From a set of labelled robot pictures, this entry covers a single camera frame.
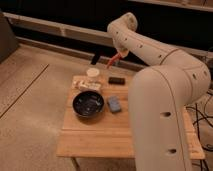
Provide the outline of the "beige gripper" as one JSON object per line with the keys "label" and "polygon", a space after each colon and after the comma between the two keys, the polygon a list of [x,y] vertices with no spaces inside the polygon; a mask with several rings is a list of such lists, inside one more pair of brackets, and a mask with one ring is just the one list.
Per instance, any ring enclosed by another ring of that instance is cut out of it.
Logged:
{"label": "beige gripper", "polygon": [[125,58],[128,56],[129,50],[126,47],[124,47],[121,43],[119,43],[116,40],[113,40],[113,45],[117,51],[117,53],[114,55],[115,59]]}

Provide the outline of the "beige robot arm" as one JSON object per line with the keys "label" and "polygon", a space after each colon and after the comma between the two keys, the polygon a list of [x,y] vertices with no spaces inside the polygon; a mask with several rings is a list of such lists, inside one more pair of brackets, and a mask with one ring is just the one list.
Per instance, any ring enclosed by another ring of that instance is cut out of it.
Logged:
{"label": "beige robot arm", "polygon": [[133,53],[148,66],[128,88],[128,110],[137,171],[192,171],[183,108],[204,95],[208,67],[187,52],[140,35],[128,12],[107,32],[121,58]]}

